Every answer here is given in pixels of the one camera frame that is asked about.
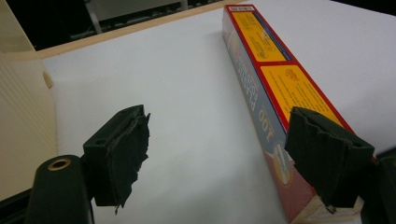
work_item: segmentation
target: cardboard box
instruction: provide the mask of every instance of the cardboard box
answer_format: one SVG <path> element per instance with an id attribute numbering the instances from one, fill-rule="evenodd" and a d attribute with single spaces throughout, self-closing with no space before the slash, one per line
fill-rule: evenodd
<path id="1" fill-rule="evenodd" d="M 253 5 L 225 6 L 222 32 L 288 221 L 355 218 L 361 202 L 330 214 L 284 149 L 295 105 L 350 127 Z"/>

